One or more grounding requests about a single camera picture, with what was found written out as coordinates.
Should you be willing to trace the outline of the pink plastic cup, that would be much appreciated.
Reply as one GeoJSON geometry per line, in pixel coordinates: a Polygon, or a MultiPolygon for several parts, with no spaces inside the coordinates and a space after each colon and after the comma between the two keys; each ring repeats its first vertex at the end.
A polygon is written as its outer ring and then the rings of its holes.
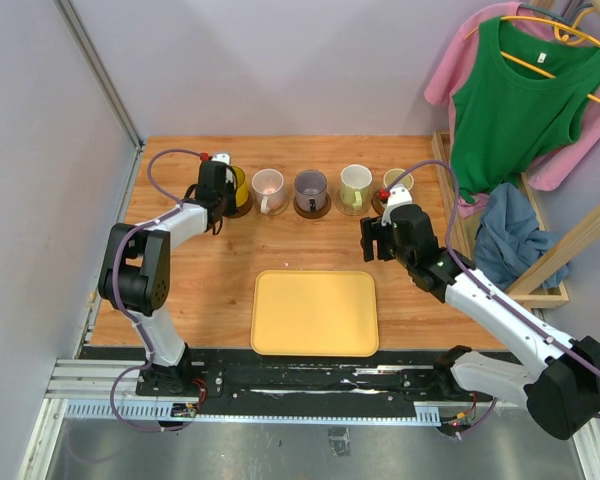
{"type": "Polygon", "coordinates": [[[251,185],[255,195],[255,205],[266,199],[273,208],[277,208],[287,200],[284,177],[278,170],[263,169],[256,172],[251,185]]]}

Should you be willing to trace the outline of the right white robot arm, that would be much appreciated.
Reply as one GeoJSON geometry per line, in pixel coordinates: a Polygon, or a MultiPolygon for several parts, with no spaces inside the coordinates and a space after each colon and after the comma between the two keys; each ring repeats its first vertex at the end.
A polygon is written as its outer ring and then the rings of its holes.
{"type": "Polygon", "coordinates": [[[520,306],[469,259],[440,246],[429,216],[415,204],[363,218],[360,228],[365,261],[397,261],[419,289],[468,315],[516,358],[509,363],[452,348],[434,365],[440,397],[454,400],[467,391],[515,404],[560,440],[600,415],[597,340],[576,340],[520,306]]]}

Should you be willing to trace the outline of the woven rattan coaster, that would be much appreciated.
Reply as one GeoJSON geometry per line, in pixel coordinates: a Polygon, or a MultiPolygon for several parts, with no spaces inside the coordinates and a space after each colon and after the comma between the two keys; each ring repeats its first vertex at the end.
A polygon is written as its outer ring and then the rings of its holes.
{"type": "Polygon", "coordinates": [[[266,199],[263,199],[259,204],[256,205],[257,211],[260,215],[264,216],[277,216],[283,213],[289,205],[289,200],[285,200],[277,208],[273,208],[272,204],[266,199]]]}
{"type": "Polygon", "coordinates": [[[354,206],[348,205],[345,202],[343,202],[341,199],[341,192],[339,190],[336,191],[334,198],[335,198],[336,208],[344,215],[362,216],[362,215],[366,214],[369,211],[369,209],[371,208],[371,197],[370,196],[367,196],[365,198],[365,201],[362,203],[362,205],[359,208],[356,208],[354,206]]]}

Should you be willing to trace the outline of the yellow transparent cup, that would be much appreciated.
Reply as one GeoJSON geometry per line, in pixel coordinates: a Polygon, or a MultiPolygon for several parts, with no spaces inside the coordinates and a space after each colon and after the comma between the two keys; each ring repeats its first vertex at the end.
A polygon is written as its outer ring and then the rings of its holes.
{"type": "Polygon", "coordinates": [[[234,171],[234,190],[235,190],[235,204],[236,208],[240,209],[244,207],[249,199],[249,190],[246,185],[245,172],[237,166],[233,167],[234,171]]]}

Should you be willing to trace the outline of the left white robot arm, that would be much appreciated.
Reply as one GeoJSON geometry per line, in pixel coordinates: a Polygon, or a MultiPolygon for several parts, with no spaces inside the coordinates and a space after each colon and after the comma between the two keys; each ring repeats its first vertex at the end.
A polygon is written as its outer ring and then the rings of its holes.
{"type": "Polygon", "coordinates": [[[144,344],[149,378],[180,396],[194,383],[191,355],[166,307],[171,254],[189,239],[219,234],[235,213],[236,171],[227,154],[200,164],[197,182],[164,214],[147,222],[115,224],[109,233],[98,293],[130,319],[144,344]]]}

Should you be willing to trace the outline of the cream plastic cup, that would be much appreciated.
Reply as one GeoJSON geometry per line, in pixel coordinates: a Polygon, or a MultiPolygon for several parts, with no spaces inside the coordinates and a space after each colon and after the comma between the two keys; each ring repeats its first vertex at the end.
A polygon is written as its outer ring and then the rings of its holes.
{"type": "Polygon", "coordinates": [[[398,184],[407,190],[411,190],[414,185],[414,179],[411,174],[405,174],[405,170],[402,168],[393,168],[385,172],[382,179],[383,188],[388,189],[389,185],[396,179],[398,179],[398,184]]]}

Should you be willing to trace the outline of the purple plastic cup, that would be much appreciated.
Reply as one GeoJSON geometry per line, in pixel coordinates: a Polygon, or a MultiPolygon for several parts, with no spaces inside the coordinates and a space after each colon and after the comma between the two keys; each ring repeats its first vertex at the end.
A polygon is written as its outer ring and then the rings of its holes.
{"type": "Polygon", "coordinates": [[[326,203],[327,178],[317,170],[305,170],[294,180],[295,201],[305,212],[317,212],[326,203]]]}

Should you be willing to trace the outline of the white cup green handle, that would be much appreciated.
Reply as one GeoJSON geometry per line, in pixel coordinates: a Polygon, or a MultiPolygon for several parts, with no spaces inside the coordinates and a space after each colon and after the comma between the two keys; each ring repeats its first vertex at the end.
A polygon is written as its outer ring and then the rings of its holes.
{"type": "Polygon", "coordinates": [[[361,212],[370,194],[373,176],[365,166],[352,164],[346,166],[340,174],[340,194],[342,204],[361,212]]]}

